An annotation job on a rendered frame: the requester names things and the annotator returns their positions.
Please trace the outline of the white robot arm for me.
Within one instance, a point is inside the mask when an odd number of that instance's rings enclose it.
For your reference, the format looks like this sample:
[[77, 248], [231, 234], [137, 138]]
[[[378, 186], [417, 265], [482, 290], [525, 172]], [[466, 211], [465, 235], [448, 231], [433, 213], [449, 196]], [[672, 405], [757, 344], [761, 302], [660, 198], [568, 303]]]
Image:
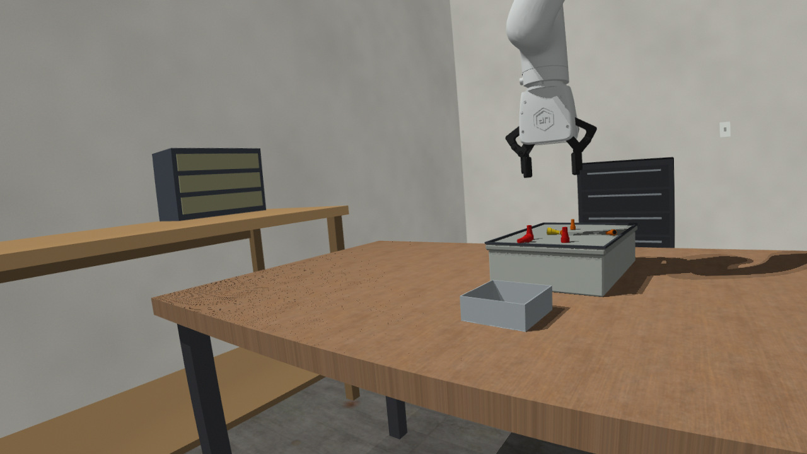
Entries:
[[569, 83], [565, 0], [515, 0], [508, 13], [508, 40], [521, 52], [521, 85]]

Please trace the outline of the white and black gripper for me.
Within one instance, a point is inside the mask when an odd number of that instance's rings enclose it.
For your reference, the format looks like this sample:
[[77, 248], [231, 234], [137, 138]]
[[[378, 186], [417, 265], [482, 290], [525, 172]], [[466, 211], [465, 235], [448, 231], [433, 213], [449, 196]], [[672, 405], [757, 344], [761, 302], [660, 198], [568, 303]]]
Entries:
[[[576, 140], [578, 127], [587, 131], [580, 142]], [[583, 169], [582, 152], [593, 140], [596, 130], [596, 126], [577, 118], [571, 87], [562, 83], [549, 83], [528, 87], [521, 93], [520, 126], [508, 133], [506, 140], [518, 157], [521, 157], [521, 173], [524, 178], [532, 177], [532, 158], [528, 157], [528, 153], [534, 146], [543, 146], [543, 143], [567, 142], [573, 148], [572, 174], [579, 175]], [[519, 136], [522, 147], [516, 142]]]

